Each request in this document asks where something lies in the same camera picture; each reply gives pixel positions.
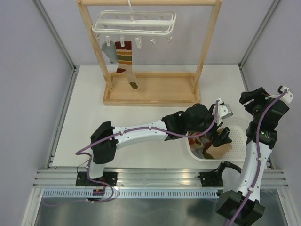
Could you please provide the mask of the beige argyle sock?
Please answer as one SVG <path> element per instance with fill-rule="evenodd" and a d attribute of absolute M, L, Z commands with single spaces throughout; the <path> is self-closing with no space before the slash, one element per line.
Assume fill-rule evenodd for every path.
<path fill-rule="evenodd" d="M 205 149 L 207 150 L 211 146 L 211 141 L 206 135 L 188 138 L 189 146 L 192 149 Z"/>
<path fill-rule="evenodd" d="M 213 146 L 212 142 L 204 135 L 201 138 L 203 144 L 203 158 L 204 159 L 211 159 L 211 160 L 218 160 L 221 159 L 229 150 L 232 149 L 232 140 L 230 139 L 229 142 L 221 145 L 221 146 Z"/>

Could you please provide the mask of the beige argyle sock front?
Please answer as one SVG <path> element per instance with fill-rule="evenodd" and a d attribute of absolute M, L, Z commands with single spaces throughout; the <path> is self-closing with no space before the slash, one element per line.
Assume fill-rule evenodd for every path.
<path fill-rule="evenodd" d="M 211 141 L 206 135 L 188 138 L 189 146 L 192 149 L 205 149 L 207 150 L 211 146 Z"/>

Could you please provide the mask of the white plastic clip hanger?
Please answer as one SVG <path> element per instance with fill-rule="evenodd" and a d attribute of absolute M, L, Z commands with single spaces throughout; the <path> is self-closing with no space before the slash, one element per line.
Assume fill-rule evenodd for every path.
<path fill-rule="evenodd" d="M 110 35 L 119 35 L 121 45 L 124 46 L 125 36 L 133 36 L 140 49 L 142 37 L 151 37 L 154 45 L 158 37 L 171 37 L 177 15 L 172 11 L 133 11 L 128 1 L 129 10 L 104 10 L 99 13 L 92 25 L 94 34 L 104 34 L 107 45 Z"/>

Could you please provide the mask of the grey sock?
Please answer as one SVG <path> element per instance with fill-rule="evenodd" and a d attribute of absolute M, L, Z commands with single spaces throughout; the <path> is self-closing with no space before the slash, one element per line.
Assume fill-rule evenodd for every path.
<path fill-rule="evenodd" d="M 118 62 L 116 47 L 113 41 L 110 41 L 109 45 L 104 42 L 101 46 L 101 50 L 109 58 L 111 64 L 116 64 Z"/>
<path fill-rule="evenodd" d="M 192 148 L 190 148 L 190 149 L 191 149 L 192 153 L 197 158 L 200 158 L 200 159 L 212 159 L 212 156 L 209 153 L 206 152 L 208 149 L 207 150 L 205 150 L 205 149 L 192 149 Z"/>

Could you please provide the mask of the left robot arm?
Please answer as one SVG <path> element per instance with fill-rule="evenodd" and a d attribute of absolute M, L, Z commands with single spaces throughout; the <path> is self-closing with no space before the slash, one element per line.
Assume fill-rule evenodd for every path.
<path fill-rule="evenodd" d="M 90 137 L 92 157 L 86 180 L 93 186 L 100 185 L 105 165 L 114 160 L 118 149 L 129 145 L 202 136 L 206 136 L 216 147 L 228 144 L 231 142 L 230 129 L 218 129 L 223 120 L 232 115 L 230 106 L 217 100 L 210 108 L 194 104 L 185 111 L 178 111 L 137 127 L 114 127 L 110 121 L 106 121 Z"/>

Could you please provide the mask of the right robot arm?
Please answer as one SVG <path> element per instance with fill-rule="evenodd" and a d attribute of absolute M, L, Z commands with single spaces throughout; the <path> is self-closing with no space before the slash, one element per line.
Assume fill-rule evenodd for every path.
<path fill-rule="evenodd" d="M 215 212 L 225 218 L 224 225 L 250 226 L 259 220 L 265 207 L 260 204 L 261 181 L 269 156 L 277 141 L 279 120 L 289 111 L 293 94 L 280 86 L 271 95 L 260 87 L 242 92 L 239 99 L 253 117 L 246 130 L 246 156 L 240 173 L 227 168 L 215 173 L 215 181 L 224 186 Z"/>

